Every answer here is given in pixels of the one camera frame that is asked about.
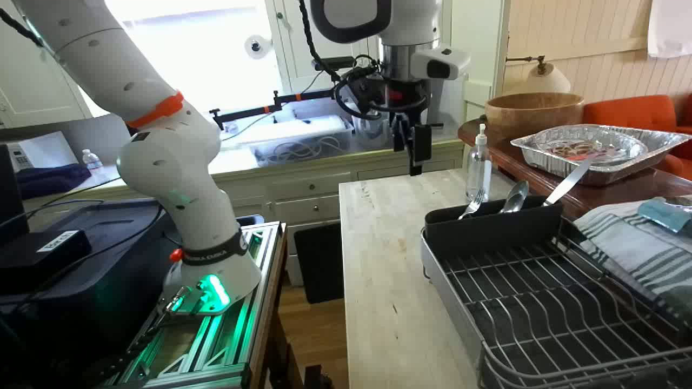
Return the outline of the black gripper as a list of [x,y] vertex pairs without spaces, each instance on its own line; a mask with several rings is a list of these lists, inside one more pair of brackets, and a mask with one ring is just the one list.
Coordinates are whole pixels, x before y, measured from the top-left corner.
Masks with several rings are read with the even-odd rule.
[[386,78],[374,109],[390,116],[390,131],[393,133],[393,151],[410,148],[410,173],[420,175],[424,163],[430,159],[432,131],[421,123],[421,112],[430,103],[430,83],[400,83]]

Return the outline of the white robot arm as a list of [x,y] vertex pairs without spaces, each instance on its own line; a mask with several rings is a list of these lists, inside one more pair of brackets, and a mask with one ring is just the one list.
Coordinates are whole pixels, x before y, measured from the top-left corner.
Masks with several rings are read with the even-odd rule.
[[[221,127],[206,119],[146,59],[104,0],[13,0],[51,55],[104,110],[122,117],[132,142],[120,154],[120,177],[154,198],[181,237],[181,258],[167,274],[163,301],[175,317],[217,317],[248,296],[261,273],[247,251],[230,194],[211,175]],[[380,112],[404,131],[410,161],[429,159],[421,112],[434,80],[468,75],[472,56],[439,41],[442,0],[298,0],[309,40],[333,44],[376,37],[383,60],[366,72],[380,94],[350,75],[333,95],[350,94],[352,117]]]

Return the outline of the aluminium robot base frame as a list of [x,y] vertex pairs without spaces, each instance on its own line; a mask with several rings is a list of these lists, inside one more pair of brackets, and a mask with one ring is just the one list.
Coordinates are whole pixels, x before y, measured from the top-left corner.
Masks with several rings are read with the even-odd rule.
[[104,389],[259,389],[267,347],[278,313],[285,261],[285,225],[259,223],[243,230],[259,268],[256,291],[217,317],[154,320],[149,344],[141,347]]

